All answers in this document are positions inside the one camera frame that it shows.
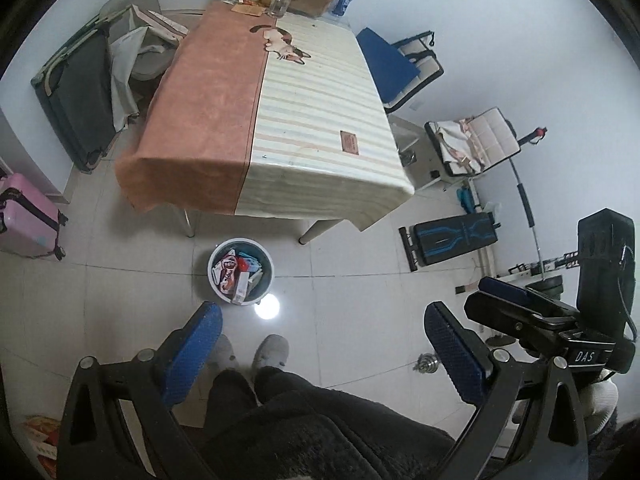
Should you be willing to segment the black folding cot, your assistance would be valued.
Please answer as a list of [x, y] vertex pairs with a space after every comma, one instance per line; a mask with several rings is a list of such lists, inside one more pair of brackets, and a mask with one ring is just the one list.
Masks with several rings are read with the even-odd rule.
[[76, 169], [90, 174], [115, 139], [108, 26], [93, 21], [74, 33], [35, 77], [32, 88]]

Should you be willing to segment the red white snack wrapper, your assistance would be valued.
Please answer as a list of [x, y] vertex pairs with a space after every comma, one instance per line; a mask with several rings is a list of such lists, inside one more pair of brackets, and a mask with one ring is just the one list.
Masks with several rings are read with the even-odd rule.
[[236, 278], [240, 273], [239, 258], [234, 249], [228, 250], [212, 267], [214, 285], [225, 295], [234, 291]]

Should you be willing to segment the black trouser legs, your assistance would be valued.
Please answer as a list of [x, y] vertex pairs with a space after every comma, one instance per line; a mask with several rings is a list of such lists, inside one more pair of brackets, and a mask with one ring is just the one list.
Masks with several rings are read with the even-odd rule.
[[265, 367], [223, 370], [209, 390], [200, 454], [221, 479], [428, 479], [446, 431]]

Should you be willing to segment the metal dumbbell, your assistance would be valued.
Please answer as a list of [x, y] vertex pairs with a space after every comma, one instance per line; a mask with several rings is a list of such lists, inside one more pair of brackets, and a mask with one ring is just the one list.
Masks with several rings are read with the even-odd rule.
[[413, 365], [413, 370], [419, 374], [434, 374], [439, 368], [439, 358], [435, 353], [421, 353]]

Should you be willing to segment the pink white long box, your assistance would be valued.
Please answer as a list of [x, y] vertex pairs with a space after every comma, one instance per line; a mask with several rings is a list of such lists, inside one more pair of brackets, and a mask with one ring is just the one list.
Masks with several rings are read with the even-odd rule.
[[232, 304], [242, 304], [248, 293], [250, 284], [250, 272], [241, 271], [235, 282], [235, 289], [231, 297]]

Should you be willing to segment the white trash bin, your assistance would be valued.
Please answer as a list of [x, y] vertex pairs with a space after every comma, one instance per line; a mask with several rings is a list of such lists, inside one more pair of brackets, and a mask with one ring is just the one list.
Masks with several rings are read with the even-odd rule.
[[206, 275], [219, 299], [248, 307], [259, 304], [269, 294], [274, 265], [256, 240], [235, 237], [215, 247], [207, 260]]

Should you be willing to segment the cardboard box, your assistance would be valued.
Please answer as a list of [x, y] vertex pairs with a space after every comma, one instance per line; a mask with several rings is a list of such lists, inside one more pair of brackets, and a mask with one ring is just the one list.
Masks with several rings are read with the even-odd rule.
[[333, 0], [291, 0], [288, 10], [318, 18], [329, 9]]

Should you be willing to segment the grey right slipper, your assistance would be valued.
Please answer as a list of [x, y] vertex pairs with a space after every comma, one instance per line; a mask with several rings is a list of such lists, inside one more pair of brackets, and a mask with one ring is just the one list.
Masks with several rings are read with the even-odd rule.
[[265, 367], [285, 368], [290, 355], [288, 340], [281, 335], [268, 335], [258, 346], [252, 363], [252, 373], [257, 374]]

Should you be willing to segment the blue cushioned chair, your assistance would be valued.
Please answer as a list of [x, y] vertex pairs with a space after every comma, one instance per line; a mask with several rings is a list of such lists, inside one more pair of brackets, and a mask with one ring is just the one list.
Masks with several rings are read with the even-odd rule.
[[386, 115], [397, 112], [445, 71], [439, 63], [432, 30], [390, 44], [370, 28], [357, 42]]

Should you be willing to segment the black blue workout bench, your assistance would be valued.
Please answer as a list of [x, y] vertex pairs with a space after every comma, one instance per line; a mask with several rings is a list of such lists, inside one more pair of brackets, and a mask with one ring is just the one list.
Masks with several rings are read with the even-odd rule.
[[493, 214], [462, 214], [398, 229], [409, 270], [431, 266], [495, 244], [497, 223]]

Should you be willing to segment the pink suitcase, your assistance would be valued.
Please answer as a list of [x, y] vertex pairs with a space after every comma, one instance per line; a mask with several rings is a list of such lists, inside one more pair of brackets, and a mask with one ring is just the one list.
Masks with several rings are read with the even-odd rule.
[[2, 252], [26, 258], [66, 257], [60, 234], [68, 218], [22, 174], [1, 178]]

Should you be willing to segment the grey left slipper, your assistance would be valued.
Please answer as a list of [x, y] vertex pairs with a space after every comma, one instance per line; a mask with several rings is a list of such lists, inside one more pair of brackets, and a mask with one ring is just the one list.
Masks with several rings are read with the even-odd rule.
[[236, 370], [238, 368], [238, 359], [235, 356], [232, 343], [225, 334], [220, 335], [215, 342], [207, 358], [206, 365], [214, 376], [225, 370]]

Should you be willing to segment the pink and striped tablecloth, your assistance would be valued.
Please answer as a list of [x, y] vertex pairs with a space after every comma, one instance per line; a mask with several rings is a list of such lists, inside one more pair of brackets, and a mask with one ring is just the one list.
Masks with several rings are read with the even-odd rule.
[[115, 165], [134, 209], [350, 222], [413, 196], [354, 33], [211, 4]]

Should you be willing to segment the white chair with bag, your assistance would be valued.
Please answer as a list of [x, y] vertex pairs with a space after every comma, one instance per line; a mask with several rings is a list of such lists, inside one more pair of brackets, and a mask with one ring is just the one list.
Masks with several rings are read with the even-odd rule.
[[448, 177], [479, 176], [521, 151], [498, 107], [473, 117], [427, 122], [425, 131]]

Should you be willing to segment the grey slipper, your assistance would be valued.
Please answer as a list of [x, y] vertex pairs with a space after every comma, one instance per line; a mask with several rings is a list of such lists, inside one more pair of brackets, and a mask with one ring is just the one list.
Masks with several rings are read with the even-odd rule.
[[232, 343], [225, 334], [220, 335], [215, 342], [207, 358], [206, 365], [214, 376], [225, 370], [236, 370], [238, 368], [238, 359], [235, 356]]
[[288, 340], [281, 335], [268, 335], [258, 346], [252, 363], [252, 373], [257, 374], [265, 367], [285, 368], [290, 355]]

